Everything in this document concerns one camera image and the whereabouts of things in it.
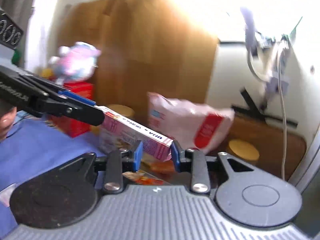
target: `pink plastic package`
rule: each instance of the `pink plastic package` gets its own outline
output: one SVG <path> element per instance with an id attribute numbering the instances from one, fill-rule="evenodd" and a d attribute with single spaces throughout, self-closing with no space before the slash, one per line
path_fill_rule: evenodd
<path id="1" fill-rule="evenodd" d="M 150 92 L 148 96 L 149 127 L 178 140 L 183 149 L 196 148 L 205 154 L 224 140 L 235 115 L 230 108 L 217 110 Z"/>

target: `red box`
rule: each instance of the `red box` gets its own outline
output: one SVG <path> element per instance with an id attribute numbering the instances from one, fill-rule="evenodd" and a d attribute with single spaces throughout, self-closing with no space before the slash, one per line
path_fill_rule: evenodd
<path id="1" fill-rule="evenodd" d="M 71 92 L 80 95 L 84 98 L 92 100 L 93 97 L 93 85 L 87 82 L 78 83 L 66 83 L 64 84 L 66 89 Z M 80 134 L 88 132 L 90 130 L 90 125 L 84 122 L 80 122 L 75 119 L 71 119 L 66 116 L 56 117 L 51 115 L 51 120 L 67 135 L 74 138 Z"/>

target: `white cable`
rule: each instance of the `white cable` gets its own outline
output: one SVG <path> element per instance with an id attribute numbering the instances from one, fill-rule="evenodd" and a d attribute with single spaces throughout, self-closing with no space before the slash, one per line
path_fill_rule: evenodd
<path id="1" fill-rule="evenodd" d="M 287 117 L 284 109 L 284 100 L 282 94 L 282 87 L 281 87 L 281 66 L 280 66 L 280 57 L 282 52 L 285 49 L 288 49 L 288 45 L 286 41 L 281 41 L 282 45 L 280 44 L 278 50 L 278 57 L 277 57 L 277 67 L 278 67 L 278 89 L 280 95 L 280 103 L 281 103 L 281 111 L 282 111 L 282 126 L 283 126 L 283 158 L 281 163 L 281 177 L 285 180 L 285 159 L 287 155 Z"/>
<path id="2" fill-rule="evenodd" d="M 247 49 L 247 63 L 248 63 L 248 67 L 251 71 L 251 73 L 253 74 L 253 76 L 258 79 L 260 82 L 269 82 L 269 78 L 267 76 L 261 76 L 260 74 L 258 74 L 251 63 L 251 52 L 250 50 Z"/>

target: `yellow lid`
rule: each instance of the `yellow lid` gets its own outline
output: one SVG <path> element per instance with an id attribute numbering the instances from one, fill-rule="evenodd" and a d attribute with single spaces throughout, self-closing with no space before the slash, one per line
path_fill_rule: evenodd
<path id="1" fill-rule="evenodd" d="M 260 157 L 259 151 L 250 143 L 234 139 L 229 141 L 229 149 L 234 155 L 248 161 L 257 161 Z"/>
<path id="2" fill-rule="evenodd" d="M 134 111 L 130 107 L 123 105 L 108 105 L 108 108 L 129 119 L 134 117 Z"/>

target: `plush toy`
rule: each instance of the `plush toy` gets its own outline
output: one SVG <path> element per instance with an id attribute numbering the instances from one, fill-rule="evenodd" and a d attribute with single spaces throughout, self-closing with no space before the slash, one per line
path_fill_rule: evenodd
<path id="1" fill-rule="evenodd" d="M 51 57 L 49 60 L 57 78 L 56 83 L 63 85 L 89 79 L 93 75 L 100 54 L 101 51 L 94 46 L 80 41 L 72 47 L 60 47 L 59 57 Z"/>

